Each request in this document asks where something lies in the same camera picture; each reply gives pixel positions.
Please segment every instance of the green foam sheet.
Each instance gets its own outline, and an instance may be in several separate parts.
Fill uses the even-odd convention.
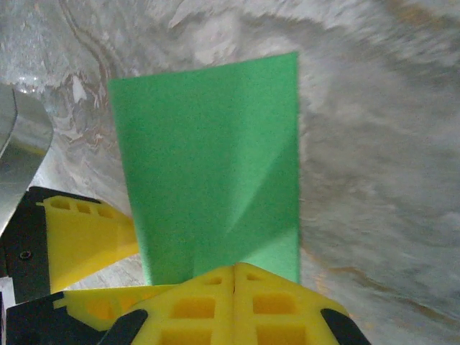
[[[295,53],[109,93],[149,283],[236,262],[299,281]]]

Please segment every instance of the white marble background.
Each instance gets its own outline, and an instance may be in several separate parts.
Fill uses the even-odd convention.
[[[0,81],[45,104],[34,183],[129,213],[106,82],[300,54],[303,283],[373,344],[460,344],[460,3],[0,1]],[[75,287],[142,282],[138,258]]]

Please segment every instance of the screw hole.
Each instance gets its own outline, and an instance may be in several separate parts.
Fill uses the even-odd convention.
[[[21,254],[19,254],[19,258],[22,261],[30,260],[32,258],[32,252],[29,250],[24,250],[23,252],[21,252]]]

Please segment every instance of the rectangular hole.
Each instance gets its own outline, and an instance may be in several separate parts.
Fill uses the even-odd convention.
[[[214,277],[205,282],[205,285],[220,285],[222,283],[222,278]]]
[[[183,298],[174,305],[171,318],[213,318],[216,301],[208,297]]]
[[[263,325],[257,327],[257,345],[307,345],[305,326]]]
[[[113,218],[114,217],[112,212],[110,210],[108,210],[107,208],[98,207],[98,213],[99,213],[99,216],[104,217],[104,218]]]
[[[51,206],[61,210],[70,210],[70,203],[65,199],[55,199],[51,201]]]
[[[81,212],[81,213],[87,213],[87,214],[91,213],[91,209],[85,203],[77,203],[77,209],[78,209],[78,212]]]
[[[165,329],[158,345],[211,345],[211,330]]]
[[[249,274],[247,275],[247,279],[248,279],[248,280],[262,280],[262,279],[260,279],[258,276],[253,275],[252,273],[249,273]]]
[[[252,299],[256,314],[294,314],[295,298],[289,293],[265,293]]]

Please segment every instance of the marble wall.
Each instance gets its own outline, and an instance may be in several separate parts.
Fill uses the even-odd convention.
[[[0,80],[55,126],[34,183],[127,213],[108,79],[298,51],[303,283],[373,344],[460,342],[457,1],[16,0],[0,16]]]

